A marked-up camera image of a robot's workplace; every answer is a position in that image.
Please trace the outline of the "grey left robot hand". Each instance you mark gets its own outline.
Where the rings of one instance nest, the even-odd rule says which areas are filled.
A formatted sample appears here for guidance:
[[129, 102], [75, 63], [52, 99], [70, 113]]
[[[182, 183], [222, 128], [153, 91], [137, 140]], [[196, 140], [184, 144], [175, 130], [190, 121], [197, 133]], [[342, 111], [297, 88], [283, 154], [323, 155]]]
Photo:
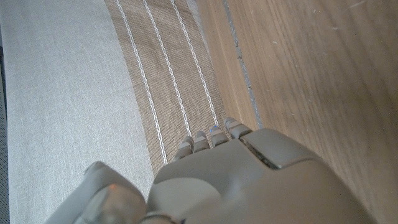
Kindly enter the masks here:
[[186, 137], [144, 197], [102, 162], [49, 223], [373, 223], [312, 151], [273, 129], [233, 118]]

